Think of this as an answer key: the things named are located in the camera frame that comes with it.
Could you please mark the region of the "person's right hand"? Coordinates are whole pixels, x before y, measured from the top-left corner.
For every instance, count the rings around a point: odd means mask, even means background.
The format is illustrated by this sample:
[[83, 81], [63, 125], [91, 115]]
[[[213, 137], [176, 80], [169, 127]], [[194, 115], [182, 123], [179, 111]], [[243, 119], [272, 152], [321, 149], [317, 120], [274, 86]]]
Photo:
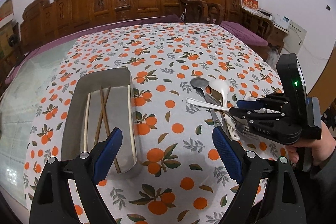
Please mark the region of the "person's right hand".
[[287, 145], [285, 148], [288, 152], [288, 158], [291, 162], [297, 163], [299, 160], [299, 155], [297, 152], [298, 148], [310, 148], [313, 157], [313, 165], [321, 166], [335, 150], [335, 139], [327, 128], [326, 124], [321, 122], [321, 139], [308, 140], [300, 139], [294, 145]]

